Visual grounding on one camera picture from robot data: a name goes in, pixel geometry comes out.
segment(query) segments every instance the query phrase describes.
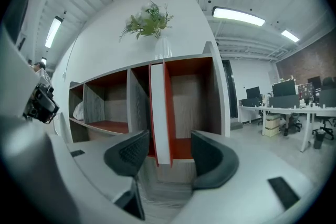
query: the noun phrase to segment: white desk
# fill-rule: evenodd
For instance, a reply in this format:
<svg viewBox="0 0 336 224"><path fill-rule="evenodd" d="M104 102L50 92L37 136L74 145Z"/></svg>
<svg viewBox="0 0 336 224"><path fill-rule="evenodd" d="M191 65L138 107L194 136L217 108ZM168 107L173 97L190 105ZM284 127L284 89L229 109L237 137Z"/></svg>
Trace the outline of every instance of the white desk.
<svg viewBox="0 0 336 224"><path fill-rule="evenodd" d="M240 110L250 110L250 111L256 111L256 110L262 110L263 112L263 127L262 127L262 135L265 135L265 129L266 129L266 111L269 111L271 113L278 113L278 114L286 114L290 115L292 113L302 113L307 114L307 122L306 126L304 128L304 139L302 142L301 152L305 151L307 146L307 141L309 134L312 133L312 127L313 122L315 119L315 114L317 116L328 116L328 117L336 117L336 108L320 108L318 106L311 107L305 107L305 108L297 108L297 109L282 109L282 108L267 108L265 106L258 106L258 107L250 107L250 106L239 106Z"/></svg>

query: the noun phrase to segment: green plant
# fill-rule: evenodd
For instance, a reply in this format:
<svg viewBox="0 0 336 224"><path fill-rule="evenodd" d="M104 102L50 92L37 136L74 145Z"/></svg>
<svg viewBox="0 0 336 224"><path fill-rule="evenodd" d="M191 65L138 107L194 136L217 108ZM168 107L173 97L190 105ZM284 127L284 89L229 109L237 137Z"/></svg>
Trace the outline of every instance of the green plant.
<svg viewBox="0 0 336 224"><path fill-rule="evenodd" d="M173 18L167 11L167 5L165 5L165 13L160 13L160 9L154 2L141 8L141 12L131 17L126 21L126 26L121 33L119 42L127 33L137 33L136 39L140 36L155 36L159 38L161 36L161 30L164 28L172 28L167 23Z"/></svg>

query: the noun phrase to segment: potted plant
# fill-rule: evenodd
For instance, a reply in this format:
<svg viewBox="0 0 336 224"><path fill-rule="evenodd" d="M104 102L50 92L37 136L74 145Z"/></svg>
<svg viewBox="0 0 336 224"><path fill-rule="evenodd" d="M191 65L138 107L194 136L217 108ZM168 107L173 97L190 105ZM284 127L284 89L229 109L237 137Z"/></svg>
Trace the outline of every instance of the potted plant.
<svg viewBox="0 0 336 224"><path fill-rule="evenodd" d="M138 40L140 36L154 36L158 39L155 44L155 59L168 58L172 56L171 46L167 37L161 35L165 28L172 28L167 23L173 18L167 11L160 12L160 8L154 2L150 2L141 8L135 16L131 15L126 21L126 26L122 31L119 42L128 33L136 34Z"/></svg>

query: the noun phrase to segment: chair backrest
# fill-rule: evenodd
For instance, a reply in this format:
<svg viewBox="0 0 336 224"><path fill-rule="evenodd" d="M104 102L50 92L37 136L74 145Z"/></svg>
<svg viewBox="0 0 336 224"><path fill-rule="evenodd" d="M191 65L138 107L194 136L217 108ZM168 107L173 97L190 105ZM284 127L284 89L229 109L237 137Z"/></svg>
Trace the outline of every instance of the chair backrest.
<svg viewBox="0 0 336 224"><path fill-rule="evenodd" d="M231 148L198 131L191 132L191 151L197 172L197 178L192 183L193 190L218 188L238 169L238 156Z"/></svg>
<svg viewBox="0 0 336 224"><path fill-rule="evenodd" d="M331 77L326 77L323 80L321 90L329 90L336 88L336 83L332 80Z"/></svg>

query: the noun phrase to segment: fluorescent light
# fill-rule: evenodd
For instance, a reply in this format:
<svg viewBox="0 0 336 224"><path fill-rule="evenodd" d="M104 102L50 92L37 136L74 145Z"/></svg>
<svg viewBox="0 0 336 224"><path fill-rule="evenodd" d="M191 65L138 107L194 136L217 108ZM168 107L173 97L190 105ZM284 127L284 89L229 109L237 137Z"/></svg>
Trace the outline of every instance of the fluorescent light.
<svg viewBox="0 0 336 224"><path fill-rule="evenodd" d="M265 22L265 20L260 19L256 16L244 13L244 12L238 12L236 10L227 9L227 8L219 8L214 7L213 10L213 16L214 18L222 18L222 19L231 19L231 20L240 20L242 22L262 26Z"/></svg>
<svg viewBox="0 0 336 224"><path fill-rule="evenodd" d="M57 32L57 30L60 27L62 22L63 22L63 20L58 16L56 16L54 18L54 20L52 21L52 24L51 24L51 27L50 27L50 30L49 30L49 33L48 33L48 36L47 36L47 40L46 40L46 47L47 48L51 48L52 43L53 43L54 38L55 38L55 35L56 35L56 32Z"/></svg>
<svg viewBox="0 0 336 224"><path fill-rule="evenodd" d="M293 40L294 42L299 41L299 39L296 36L294 36L293 34L288 32L287 30L283 31L281 34L283 36L288 37L289 39Z"/></svg>

